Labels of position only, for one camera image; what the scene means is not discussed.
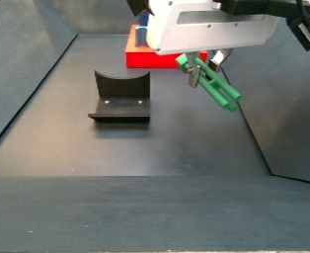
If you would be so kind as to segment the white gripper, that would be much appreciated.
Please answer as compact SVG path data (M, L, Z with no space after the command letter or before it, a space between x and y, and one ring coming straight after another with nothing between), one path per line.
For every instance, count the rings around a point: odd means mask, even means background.
M266 43L278 24L278 18L266 14L230 15L214 0L150 0L150 6L148 45L159 55L188 52L192 88L200 74L198 51L218 49L208 66L219 72L233 48Z

